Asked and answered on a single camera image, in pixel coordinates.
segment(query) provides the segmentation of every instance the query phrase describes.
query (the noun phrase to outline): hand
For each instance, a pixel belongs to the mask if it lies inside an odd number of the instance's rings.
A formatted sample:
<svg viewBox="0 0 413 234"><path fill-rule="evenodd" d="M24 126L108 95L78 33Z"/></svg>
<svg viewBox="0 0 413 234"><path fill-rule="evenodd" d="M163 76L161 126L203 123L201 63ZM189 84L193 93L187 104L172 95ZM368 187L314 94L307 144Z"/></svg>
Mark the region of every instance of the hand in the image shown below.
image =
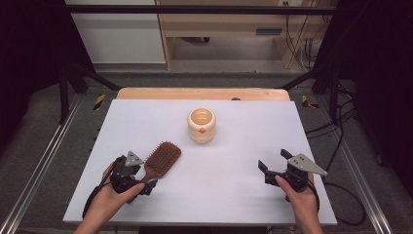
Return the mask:
<svg viewBox="0 0 413 234"><path fill-rule="evenodd" d="M102 179L110 173L112 164L104 171ZM109 177L104 183L107 184L94 197L88 212L75 233L97 232L127 201L136 196L145 187L144 183L139 183L127 191L118 194L113 190Z"/></svg>
<svg viewBox="0 0 413 234"><path fill-rule="evenodd" d="M309 181L314 184L314 176L308 173ZM276 176L277 183L282 191L285 192L295 215L300 230L307 233L323 233L319 225L319 215L317 209L316 196L313 191L307 187L303 192L297 193L292 189L289 183L280 176Z"/></svg>

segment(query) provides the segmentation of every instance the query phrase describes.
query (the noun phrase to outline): gray floor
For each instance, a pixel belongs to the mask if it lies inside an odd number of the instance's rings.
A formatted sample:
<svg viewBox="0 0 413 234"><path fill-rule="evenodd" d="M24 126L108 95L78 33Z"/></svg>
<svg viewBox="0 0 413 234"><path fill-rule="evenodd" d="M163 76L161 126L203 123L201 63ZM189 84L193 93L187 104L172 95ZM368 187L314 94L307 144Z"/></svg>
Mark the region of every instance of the gray floor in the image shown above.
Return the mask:
<svg viewBox="0 0 413 234"><path fill-rule="evenodd" d="M210 44L204 44L199 40L201 39L184 38L177 41L176 47L179 47L179 50L175 50L173 67L170 71L160 68L140 69L126 73L106 70L102 75L119 85L131 87L274 88L303 72L298 66L291 70L282 69L280 57L274 50L271 40L211 38ZM94 146L94 138L103 123L110 99L116 96L116 92L102 88L93 81L88 80L88 83L91 88L85 96L82 96L79 110L27 207L19 228L65 230L75 228L74 225L63 223L61 220L68 199ZM309 81L289 92L291 99L296 102L305 130L314 129L328 122L321 109L302 105L302 95L307 95L310 103L318 103L323 98L311 94L308 89L311 83L312 81ZM351 82L343 81L343 83L346 83L349 89L352 88ZM93 110L99 94L106 94L106 99L99 110ZM2 220L5 220L36 169L37 163L55 133L58 118L58 86L51 86L33 95L27 114L23 117L16 133L11 136L10 145L1 152L0 176L6 178L2 180L0 186ZM358 120L351 119L347 122L344 133L345 141L355 155L393 233L413 233L411 222L413 201L392 169L376 164L374 151ZM317 163L325 167L336 146L334 135L309 138L309 143ZM342 151L339 151L326 181L335 182L357 193L343 162ZM348 221L357 221L360 218L360 209L352 197L334 187L327 186L327 192L333 201L332 206L336 215ZM289 233L287 229L287 227L277 227L274 233ZM133 228L125 227L120 230L133 230ZM325 231L327 233L376 233L369 217L359 226L339 222L337 226L325 227Z"/></svg>

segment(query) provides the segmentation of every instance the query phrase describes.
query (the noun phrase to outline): metal bracket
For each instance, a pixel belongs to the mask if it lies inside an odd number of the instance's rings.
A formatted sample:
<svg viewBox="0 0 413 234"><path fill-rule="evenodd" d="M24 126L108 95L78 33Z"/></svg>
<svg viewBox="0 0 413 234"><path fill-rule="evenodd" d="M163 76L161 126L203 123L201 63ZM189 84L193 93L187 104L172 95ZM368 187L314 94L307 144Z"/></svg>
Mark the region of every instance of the metal bracket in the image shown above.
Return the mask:
<svg viewBox="0 0 413 234"><path fill-rule="evenodd" d="M125 163L125 167L133 167L137 165L144 164L143 160L137 157L132 151L128 152L127 162Z"/></svg>
<svg viewBox="0 0 413 234"><path fill-rule="evenodd" d="M311 159L307 158L307 156L305 156L304 154L298 154L297 156L294 156L287 161L289 165L300 171L327 176L327 172L325 170L311 161Z"/></svg>

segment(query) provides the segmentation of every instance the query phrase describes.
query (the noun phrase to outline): wooden cabinet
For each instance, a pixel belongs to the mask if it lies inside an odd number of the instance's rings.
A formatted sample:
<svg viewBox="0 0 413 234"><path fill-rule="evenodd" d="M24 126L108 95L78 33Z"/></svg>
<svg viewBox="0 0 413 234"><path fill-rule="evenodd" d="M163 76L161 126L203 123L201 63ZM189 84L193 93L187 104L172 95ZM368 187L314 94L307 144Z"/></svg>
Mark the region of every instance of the wooden cabinet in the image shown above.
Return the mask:
<svg viewBox="0 0 413 234"><path fill-rule="evenodd" d="M157 5L189 6L268 6L276 7L281 0L156 0ZM329 6L330 0L304 0L301 6ZM286 33L298 51L303 38L320 38L328 22L321 16L264 16L264 15L159 15L167 65L175 37L272 37L282 56L285 68L290 68L293 53L286 45Z"/></svg>

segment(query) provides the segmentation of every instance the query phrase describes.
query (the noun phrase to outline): white jar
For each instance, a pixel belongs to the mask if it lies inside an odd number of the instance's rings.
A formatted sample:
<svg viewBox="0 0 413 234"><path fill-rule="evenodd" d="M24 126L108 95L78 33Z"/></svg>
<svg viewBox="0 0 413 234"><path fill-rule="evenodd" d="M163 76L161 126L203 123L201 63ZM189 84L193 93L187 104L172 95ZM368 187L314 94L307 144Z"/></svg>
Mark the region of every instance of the white jar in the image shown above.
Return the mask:
<svg viewBox="0 0 413 234"><path fill-rule="evenodd" d="M215 137L215 114L206 108L198 108L188 115L188 134L197 143L210 142Z"/></svg>

